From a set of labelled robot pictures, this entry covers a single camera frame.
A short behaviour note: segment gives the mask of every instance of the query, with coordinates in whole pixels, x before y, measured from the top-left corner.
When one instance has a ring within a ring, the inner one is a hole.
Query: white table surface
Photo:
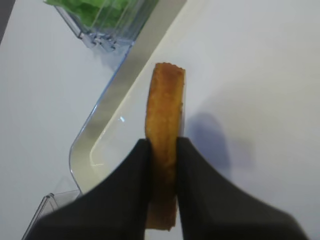
[[[0,45],[0,239],[75,190],[69,150],[113,71],[41,0],[16,0]]]
[[[187,136],[200,148],[198,132],[224,132],[229,162],[212,164],[312,240],[319,10],[317,0],[189,0],[141,74],[149,81],[163,61],[186,68]],[[17,0],[0,46],[0,239],[22,236],[43,195],[75,189],[70,145],[111,74],[53,8]]]

